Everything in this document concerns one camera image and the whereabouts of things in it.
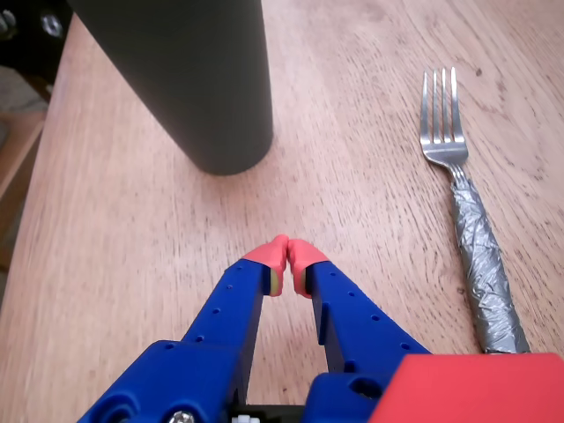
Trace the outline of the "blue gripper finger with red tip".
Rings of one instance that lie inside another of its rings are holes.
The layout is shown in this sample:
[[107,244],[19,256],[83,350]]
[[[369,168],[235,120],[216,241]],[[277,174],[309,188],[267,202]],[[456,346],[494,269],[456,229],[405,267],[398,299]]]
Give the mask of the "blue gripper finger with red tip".
[[281,293],[288,238],[228,267],[182,339],[151,344],[84,422],[227,422],[246,400],[263,298]]
[[381,311],[326,255],[288,243],[297,293],[312,300],[327,372],[312,382],[304,422],[366,422],[407,354],[427,349]]

